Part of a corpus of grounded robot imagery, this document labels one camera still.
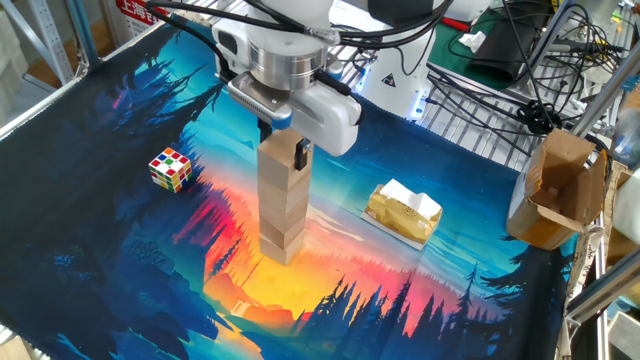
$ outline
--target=brown cardboard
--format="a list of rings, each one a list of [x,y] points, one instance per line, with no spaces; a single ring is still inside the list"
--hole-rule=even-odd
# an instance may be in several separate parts
[[[613,227],[613,208],[618,189],[631,178],[633,172],[614,161],[611,165],[609,188],[604,201],[604,241],[607,242],[607,264],[614,265],[636,248],[636,244]]]
[[[516,182],[507,232],[534,246],[562,245],[602,211],[606,154],[586,169],[594,145],[554,130],[531,156]]]

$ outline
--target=rubik's cube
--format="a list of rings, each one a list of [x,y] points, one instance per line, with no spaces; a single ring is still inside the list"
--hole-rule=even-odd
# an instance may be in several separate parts
[[[191,161],[171,148],[149,163],[153,182],[177,193],[191,180]]]

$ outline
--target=wooden block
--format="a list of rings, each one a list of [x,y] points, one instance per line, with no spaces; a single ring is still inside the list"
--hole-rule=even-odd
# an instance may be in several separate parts
[[[260,253],[270,258],[273,261],[277,261],[280,264],[287,266],[293,259],[293,256],[300,250],[304,241],[304,232],[298,234],[298,236],[289,244],[286,248],[281,249],[278,245],[274,244],[268,238],[260,237]]]
[[[258,176],[260,205],[267,211],[286,214],[293,209],[294,206],[298,205],[305,196],[309,195],[309,184],[311,184],[311,172],[307,172],[307,174],[288,191],[282,190],[266,179]]]
[[[260,201],[258,211],[260,217],[271,223],[278,231],[286,233],[294,225],[296,225],[300,219],[307,217],[307,207],[309,206],[309,195],[305,196],[298,204],[296,204],[287,213],[278,213],[269,208]]]
[[[306,217],[300,218],[288,231],[282,232],[273,224],[263,217],[260,217],[260,235],[271,240],[272,243],[284,249],[289,245],[302,231],[307,221]]]
[[[32,360],[33,349],[19,337],[13,338],[4,345],[0,345],[0,359],[2,360]]]
[[[276,131],[258,146],[258,175],[282,190],[290,190],[311,172],[313,154],[308,152],[307,166],[295,169],[296,144],[302,136],[289,128]]]

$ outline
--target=gold foil wrapper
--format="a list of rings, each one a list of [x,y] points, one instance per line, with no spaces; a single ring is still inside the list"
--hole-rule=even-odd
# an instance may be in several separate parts
[[[442,209],[427,219],[400,201],[380,194],[382,185],[369,198],[365,213],[406,240],[424,246],[440,223]]]

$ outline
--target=stacked wooden blocks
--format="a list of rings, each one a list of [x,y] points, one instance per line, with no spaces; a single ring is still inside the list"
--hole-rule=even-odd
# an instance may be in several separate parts
[[[258,147],[260,252],[288,265],[303,241],[312,156],[295,169],[296,145],[302,136],[292,129],[277,131]]]

